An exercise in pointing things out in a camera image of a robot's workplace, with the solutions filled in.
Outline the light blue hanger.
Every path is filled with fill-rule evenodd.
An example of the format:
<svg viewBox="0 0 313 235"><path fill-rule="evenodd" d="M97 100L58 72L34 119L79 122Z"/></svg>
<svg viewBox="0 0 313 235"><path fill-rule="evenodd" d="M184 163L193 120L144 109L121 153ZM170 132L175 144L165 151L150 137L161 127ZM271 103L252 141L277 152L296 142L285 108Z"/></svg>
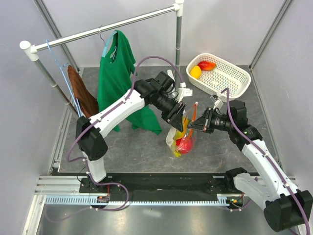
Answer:
<svg viewBox="0 0 313 235"><path fill-rule="evenodd" d="M73 101L73 103L74 103L75 109L76 109L76 111L77 111L78 117L80 118L80 117L83 115L83 113L82 113L82 110L81 110L81 107L80 107L79 100L78 100L77 98L75 98L74 93L73 93L73 90L72 90L72 87L71 87L71 85L69 84L69 80L67 79L67 77L66 77L66 75L65 75L65 72L64 72L64 70L63 70L63 68L67 68L67 67L68 67L69 63L65 63L65 64L61 65L61 64L59 63L57 57L55 56L54 52L52 51L52 49L51 49L51 47L50 47L50 45L49 45L49 40L48 40L48 39L46 40L46 43L47 43L48 50L50 51L51 55L52 55L53 58L54 58L55 63L57 64L58 68L59 68L60 71L61 71L61 74L62 74L62 76L63 76L63 79L64 79L64 81L65 81L65 83L66 83L66 85L67 85L67 89L68 89L68 91L69 91L69 93L70 93L70 96L71 96L71 98L72 98L72 101Z"/></svg>

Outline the aluminium frame rail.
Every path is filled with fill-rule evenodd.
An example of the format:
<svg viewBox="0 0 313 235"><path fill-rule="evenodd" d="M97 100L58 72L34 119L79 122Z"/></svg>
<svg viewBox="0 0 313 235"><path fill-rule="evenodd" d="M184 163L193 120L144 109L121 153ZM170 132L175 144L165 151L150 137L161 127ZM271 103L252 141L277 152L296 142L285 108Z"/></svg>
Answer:
<svg viewBox="0 0 313 235"><path fill-rule="evenodd" d="M51 194L78 194L78 193L109 193L109 194L124 194L124 190L119 186L96 186L90 179L78 174L74 175L57 175L57 176L41 176L35 190L37 193Z"/></svg>

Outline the white clothes rack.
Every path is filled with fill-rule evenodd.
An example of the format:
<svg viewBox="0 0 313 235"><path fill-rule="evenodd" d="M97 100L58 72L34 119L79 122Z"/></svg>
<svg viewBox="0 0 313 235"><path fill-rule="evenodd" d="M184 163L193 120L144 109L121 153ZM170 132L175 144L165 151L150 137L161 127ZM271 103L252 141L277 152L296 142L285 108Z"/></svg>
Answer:
<svg viewBox="0 0 313 235"><path fill-rule="evenodd" d="M58 94L61 96L61 98L64 100L65 105L69 108L69 110L72 112L74 116L79 115L79 109L78 105L75 102L75 98L72 98L72 100L69 100L65 93L62 91L62 89L59 87L59 85L56 83L56 81L53 79L51 74L47 71L46 67L43 65L43 63L40 61L38 52L56 47L61 46L63 47L65 44L74 42L89 36L93 35L101 35L102 32L117 29L122 26L126 26L129 24L133 24L136 22L140 22L146 19L150 19L153 17L157 17L163 14L167 14L170 12L176 13L176 54L175 54L175 64L173 65L173 68L175 69L175 82L178 83L178 78L180 75L180 44L181 44L181 29L182 29L182 16L183 16L183 5L184 1L177 0L175 3L172 4L172 6L158 9L153 12L145 13L139 16L135 16L129 19L125 19L116 23L112 23L109 25L99 26L95 29L87 30L81 33L73 34L70 36L58 38L54 41L43 43L40 45L33 45L29 41L21 41L19 46L20 49L25 52L27 57L35 63L35 65L39 68L39 70L42 72L42 74L48 79L51 87L53 87Z"/></svg>

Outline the white plastic basket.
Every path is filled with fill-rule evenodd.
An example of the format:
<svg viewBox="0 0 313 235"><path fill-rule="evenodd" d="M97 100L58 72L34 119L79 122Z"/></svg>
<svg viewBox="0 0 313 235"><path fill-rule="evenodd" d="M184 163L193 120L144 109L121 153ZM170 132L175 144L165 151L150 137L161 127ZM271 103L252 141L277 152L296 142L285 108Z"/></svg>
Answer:
<svg viewBox="0 0 313 235"><path fill-rule="evenodd" d="M198 79L191 75L191 70L199 62L208 61L216 64L211 71L203 71ZM238 99L245 93L251 83L248 72L240 67L210 53L197 55L186 67L189 82L209 95L217 95L226 102L226 93L221 91L229 88L229 99Z"/></svg>

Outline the brown towel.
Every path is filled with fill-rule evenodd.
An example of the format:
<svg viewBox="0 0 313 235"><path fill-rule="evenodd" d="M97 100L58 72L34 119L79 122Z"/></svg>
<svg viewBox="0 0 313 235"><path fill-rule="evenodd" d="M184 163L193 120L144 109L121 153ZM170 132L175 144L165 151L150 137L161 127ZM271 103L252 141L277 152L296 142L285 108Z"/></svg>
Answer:
<svg viewBox="0 0 313 235"><path fill-rule="evenodd" d="M81 76L71 65L67 67L68 77L73 88L75 101L78 101L79 111L86 117L99 112L99 106L96 98L87 90Z"/></svg>

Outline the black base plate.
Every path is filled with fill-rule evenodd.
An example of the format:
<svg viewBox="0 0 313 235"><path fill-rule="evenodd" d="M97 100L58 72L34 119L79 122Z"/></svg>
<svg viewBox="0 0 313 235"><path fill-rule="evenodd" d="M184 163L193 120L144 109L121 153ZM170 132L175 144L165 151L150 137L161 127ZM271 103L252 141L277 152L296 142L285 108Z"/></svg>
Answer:
<svg viewBox="0 0 313 235"><path fill-rule="evenodd" d="M242 196L226 173L109 173L102 183L120 183L130 202L213 201L217 195Z"/></svg>

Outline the yellow lemon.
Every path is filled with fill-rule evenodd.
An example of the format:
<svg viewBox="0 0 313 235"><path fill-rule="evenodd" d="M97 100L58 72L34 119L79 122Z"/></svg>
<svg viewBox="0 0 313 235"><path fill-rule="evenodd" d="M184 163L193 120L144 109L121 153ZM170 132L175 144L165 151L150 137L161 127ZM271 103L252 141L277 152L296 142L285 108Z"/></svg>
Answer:
<svg viewBox="0 0 313 235"><path fill-rule="evenodd" d="M196 65L190 70L189 73L194 79L199 79L201 76L201 68Z"/></svg>

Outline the red apple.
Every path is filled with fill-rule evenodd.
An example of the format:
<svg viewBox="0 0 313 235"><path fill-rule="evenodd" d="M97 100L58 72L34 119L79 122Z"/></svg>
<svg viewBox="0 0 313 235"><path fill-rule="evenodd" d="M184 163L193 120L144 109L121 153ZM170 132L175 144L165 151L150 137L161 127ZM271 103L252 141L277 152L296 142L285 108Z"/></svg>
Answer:
<svg viewBox="0 0 313 235"><path fill-rule="evenodd" d="M176 150L180 154L187 154L189 153L193 148L193 141L191 138L189 139L178 139L176 140Z"/></svg>

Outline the yellow green mango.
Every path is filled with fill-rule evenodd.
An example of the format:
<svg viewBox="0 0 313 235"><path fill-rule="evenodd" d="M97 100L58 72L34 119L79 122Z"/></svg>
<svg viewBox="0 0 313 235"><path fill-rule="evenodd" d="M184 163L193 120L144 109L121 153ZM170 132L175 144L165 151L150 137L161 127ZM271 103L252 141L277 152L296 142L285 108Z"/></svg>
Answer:
<svg viewBox="0 0 313 235"><path fill-rule="evenodd" d="M183 131L181 132L181 131L177 130L175 132L175 135L174 135L174 140L182 139L185 136L189 122L190 122L190 119L188 119L188 118L183 119Z"/></svg>

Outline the green shirt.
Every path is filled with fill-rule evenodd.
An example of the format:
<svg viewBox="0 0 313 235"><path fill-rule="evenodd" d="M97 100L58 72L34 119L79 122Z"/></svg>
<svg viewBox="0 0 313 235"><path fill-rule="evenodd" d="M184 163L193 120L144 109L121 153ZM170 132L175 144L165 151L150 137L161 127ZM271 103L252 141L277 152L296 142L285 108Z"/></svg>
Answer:
<svg viewBox="0 0 313 235"><path fill-rule="evenodd" d="M135 71L135 58L124 33L116 30L110 36L111 47L104 49L99 69L97 102L103 111L121 98L132 86L131 75ZM141 128L157 135L162 132L154 112L148 107L126 118L133 129Z"/></svg>

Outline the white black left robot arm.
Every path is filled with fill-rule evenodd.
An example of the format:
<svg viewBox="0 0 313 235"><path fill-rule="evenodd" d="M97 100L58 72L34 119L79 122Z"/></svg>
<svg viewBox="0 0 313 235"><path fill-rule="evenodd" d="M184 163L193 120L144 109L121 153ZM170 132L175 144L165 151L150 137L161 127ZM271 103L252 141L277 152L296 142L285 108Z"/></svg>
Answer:
<svg viewBox="0 0 313 235"><path fill-rule="evenodd" d="M137 80L121 98L102 112L90 118L80 117L76 124L76 138L83 155L87 159L92 177L90 187L96 192L107 188L104 155L108 150L105 137L121 121L147 105L154 105L161 111L164 121L179 131L183 131L183 111L185 104L171 98L169 89L174 80L160 72L154 79Z"/></svg>

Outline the clear zip top bag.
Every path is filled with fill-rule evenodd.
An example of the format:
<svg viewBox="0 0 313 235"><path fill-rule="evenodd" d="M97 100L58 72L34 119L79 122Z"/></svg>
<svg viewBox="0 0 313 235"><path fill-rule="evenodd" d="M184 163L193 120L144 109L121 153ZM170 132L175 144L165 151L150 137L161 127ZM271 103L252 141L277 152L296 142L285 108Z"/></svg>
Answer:
<svg viewBox="0 0 313 235"><path fill-rule="evenodd" d="M186 112L184 111L182 116L183 131L172 127L166 137L166 144L172 152L172 155L176 158L182 155L190 153L193 149L196 141L196 132L188 128L188 124L196 119L198 102Z"/></svg>

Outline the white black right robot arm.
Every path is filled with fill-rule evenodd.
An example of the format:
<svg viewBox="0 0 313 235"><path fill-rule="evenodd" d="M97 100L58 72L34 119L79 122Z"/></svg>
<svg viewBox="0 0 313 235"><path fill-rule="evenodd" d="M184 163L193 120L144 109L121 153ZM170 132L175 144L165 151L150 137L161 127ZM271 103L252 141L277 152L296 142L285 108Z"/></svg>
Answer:
<svg viewBox="0 0 313 235"><path fill-rule="evenodd" d="M248 123L244 102L229 102L226 114L208 107L188 127L209 134L214 130L226 131L230 140L250 160L263 180L262 184L258 183L241 167L229 170L224 180L228 192L239 190L246 194L262 209L266 222L275 232L304 224L307 234L310 233L308 221L313 196L308 190L301 191L280 168L262 135Z"/></svg>

